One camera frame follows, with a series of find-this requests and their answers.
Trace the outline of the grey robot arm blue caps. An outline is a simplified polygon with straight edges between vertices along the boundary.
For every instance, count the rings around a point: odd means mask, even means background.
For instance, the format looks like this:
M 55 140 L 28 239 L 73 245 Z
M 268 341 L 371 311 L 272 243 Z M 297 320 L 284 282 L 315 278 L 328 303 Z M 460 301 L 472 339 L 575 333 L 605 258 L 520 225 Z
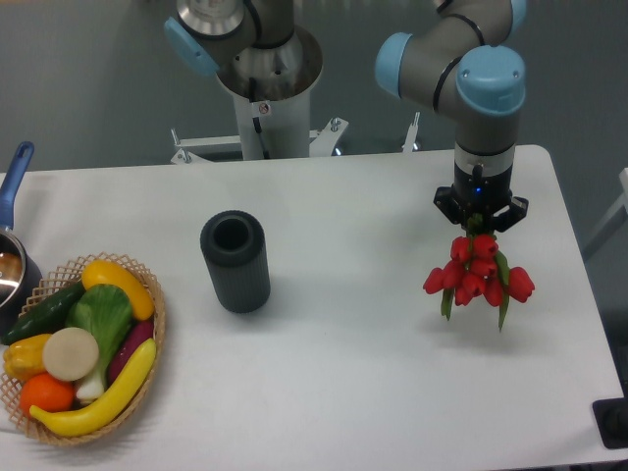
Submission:
M 440 1 L 428 33 L 391 35 L 375 61 L 378 86 L 456 124 L 454 180 L 435 204 L 471 234 L 523 220 L 510 188 L 526 97 L 521 57 L 505 46 L 526 14 L 522 1 Z M 197 74 L 216 78 L 235 103 L 247 160 L 308 157 L 310 93 L 323 68 L 315 37 L 290 1 L 181 1 L 167 40 Z

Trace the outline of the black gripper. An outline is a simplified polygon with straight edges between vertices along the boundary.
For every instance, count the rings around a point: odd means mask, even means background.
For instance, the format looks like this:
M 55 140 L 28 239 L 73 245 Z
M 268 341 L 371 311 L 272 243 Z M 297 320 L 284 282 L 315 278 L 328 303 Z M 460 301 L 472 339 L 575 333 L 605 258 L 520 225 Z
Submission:
M 436 190 L 434 203 L 466 232 L 504 233 L 526 218 L 529 201 L 510 188 L 515 149 L 473 154 L 454 149 L 453 184 Z

